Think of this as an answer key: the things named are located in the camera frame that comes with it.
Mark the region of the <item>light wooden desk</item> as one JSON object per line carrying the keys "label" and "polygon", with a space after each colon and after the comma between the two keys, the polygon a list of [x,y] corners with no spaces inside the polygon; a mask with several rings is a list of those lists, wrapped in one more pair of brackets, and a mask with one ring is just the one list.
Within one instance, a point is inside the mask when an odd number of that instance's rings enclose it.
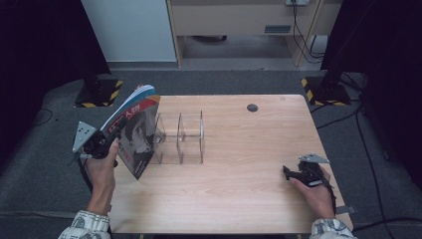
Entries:
{"label": "light wooden desk", "polygon": [[286,0],[166,0],[177,61],[187,36],[283,36],[298,66],[311,37],[331,33],[343,0],[311,0],[286,6]]}

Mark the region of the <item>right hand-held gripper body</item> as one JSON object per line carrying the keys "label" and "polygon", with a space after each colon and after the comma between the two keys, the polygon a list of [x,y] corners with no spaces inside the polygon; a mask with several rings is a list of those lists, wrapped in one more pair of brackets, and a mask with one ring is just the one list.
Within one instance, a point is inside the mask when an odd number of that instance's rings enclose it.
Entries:
{"label": "right hand-held gripper body", "polygon": [[310,153],[299,156],[300,163],[298,164],[301,171],[301,182],[308,187],[315,187],[323,184],[323,172],[319,165],[321,163],[329,163],[327,158],[324,158],[316,153]]}

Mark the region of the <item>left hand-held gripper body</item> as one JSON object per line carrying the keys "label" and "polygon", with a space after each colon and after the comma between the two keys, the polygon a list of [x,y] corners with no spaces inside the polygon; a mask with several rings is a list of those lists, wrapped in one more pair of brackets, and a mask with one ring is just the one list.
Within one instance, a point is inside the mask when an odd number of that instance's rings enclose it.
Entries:
{"label": "left hand-held gripper body", "polygon": [[82,158],[102,159],[108,155],[112,141],[112,137],[106,137],[100,130],[80,121],[74,137],[72,152]]}

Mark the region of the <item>grey floor tape strip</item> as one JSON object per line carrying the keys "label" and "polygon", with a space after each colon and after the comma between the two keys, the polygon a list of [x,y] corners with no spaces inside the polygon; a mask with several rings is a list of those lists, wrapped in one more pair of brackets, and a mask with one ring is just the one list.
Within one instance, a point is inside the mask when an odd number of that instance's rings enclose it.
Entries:
{"label": "grey floor tape strip", "polygon": [[353,214],[353,213],[356,213],[356,212],[357,212],[357,210],[353,205],[351,205],[351,206],[342,205],[342,206],[338,206],[336,208],[336,214],[337,215],[344,214],[344,213]]}

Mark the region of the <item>person's right hand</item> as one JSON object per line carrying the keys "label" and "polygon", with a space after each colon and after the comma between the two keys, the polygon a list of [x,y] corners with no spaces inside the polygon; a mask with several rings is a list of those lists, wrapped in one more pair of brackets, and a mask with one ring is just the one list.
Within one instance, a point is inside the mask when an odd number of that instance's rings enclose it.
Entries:
{"label": "person's right hand", "polygon": [[302,194],[308,204],[308,207],[314,213],[316,218],[333,219],[335,217],[335,212],[332,207],[331,194],[324,185],[307,187],[300,181],[290,181],[290,183]]}

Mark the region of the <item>magazine with portrait cover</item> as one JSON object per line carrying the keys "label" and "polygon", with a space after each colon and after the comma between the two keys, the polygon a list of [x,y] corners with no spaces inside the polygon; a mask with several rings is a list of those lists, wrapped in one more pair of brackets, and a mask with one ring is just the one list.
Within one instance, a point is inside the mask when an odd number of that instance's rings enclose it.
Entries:
{"label": "magazine with portrait cover", "polygon": [[138,86],[101,127],[105,136],[120,128],[118,155],[135,179],[140,178],[154,154],[159,101],[153,86]]}

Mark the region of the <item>clear acrylic file rack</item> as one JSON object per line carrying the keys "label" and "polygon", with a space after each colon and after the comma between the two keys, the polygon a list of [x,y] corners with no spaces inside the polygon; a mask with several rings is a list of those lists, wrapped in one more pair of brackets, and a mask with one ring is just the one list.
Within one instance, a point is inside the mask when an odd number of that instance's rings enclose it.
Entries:
{"label": "clear acrylic file rack", "polygon": [[160,113],[156,119],[154,164],[202,164],[203,114]]}

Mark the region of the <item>black striped stand base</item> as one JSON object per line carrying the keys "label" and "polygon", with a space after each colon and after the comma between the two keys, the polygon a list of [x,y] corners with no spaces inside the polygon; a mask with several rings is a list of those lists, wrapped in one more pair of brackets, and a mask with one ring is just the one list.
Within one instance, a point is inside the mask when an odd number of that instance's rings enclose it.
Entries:
{"label": "black striped stand base", "polygon": [[305,77],[301,83],[312,106],[346,106],[350,104],[350,97],[339,80],[339,75],[326,73],[319,77]]}
{"label": "black striped stand base", "polygon": [[122,80],[101,77],[93,73],[83,75],[84,85],[75,99],[76,108],[110,107],[117,97]]}

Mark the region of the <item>person's left hand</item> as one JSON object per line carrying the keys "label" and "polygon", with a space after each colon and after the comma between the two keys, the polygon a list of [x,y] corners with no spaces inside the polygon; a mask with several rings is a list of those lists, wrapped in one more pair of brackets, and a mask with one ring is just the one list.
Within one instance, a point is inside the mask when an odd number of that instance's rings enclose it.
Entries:
{"label": "person's left hand", "polygon": [[111,198],[114,188],[114,162],[118,152],[118,139],[111,143],[108,154],[103,159],[89,158],[86,163],[89,178],[93,185],[93,195],[99,199]]}

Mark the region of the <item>black curtain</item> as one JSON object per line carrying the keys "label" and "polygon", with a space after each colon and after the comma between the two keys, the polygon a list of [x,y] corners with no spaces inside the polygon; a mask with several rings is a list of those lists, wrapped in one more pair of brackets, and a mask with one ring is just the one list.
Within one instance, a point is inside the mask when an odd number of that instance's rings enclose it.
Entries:
{"label": "black curtain", "polygon": [[422,0],[342,0],[321,67],[367,76],[372,125],[422,190]]}
{"label": "black curtain", "polygon": [[82,0],[0,0],[0,165],[46,92],[109,72]]}

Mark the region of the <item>white panel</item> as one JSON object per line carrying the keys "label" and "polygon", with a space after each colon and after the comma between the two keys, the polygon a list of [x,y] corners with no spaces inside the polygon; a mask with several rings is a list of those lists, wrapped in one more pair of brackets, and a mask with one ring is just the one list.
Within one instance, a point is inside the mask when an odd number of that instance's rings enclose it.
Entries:
{"label": "white panel", "polygon": [[166,0],[82,0],[108,62],[175,62]]}

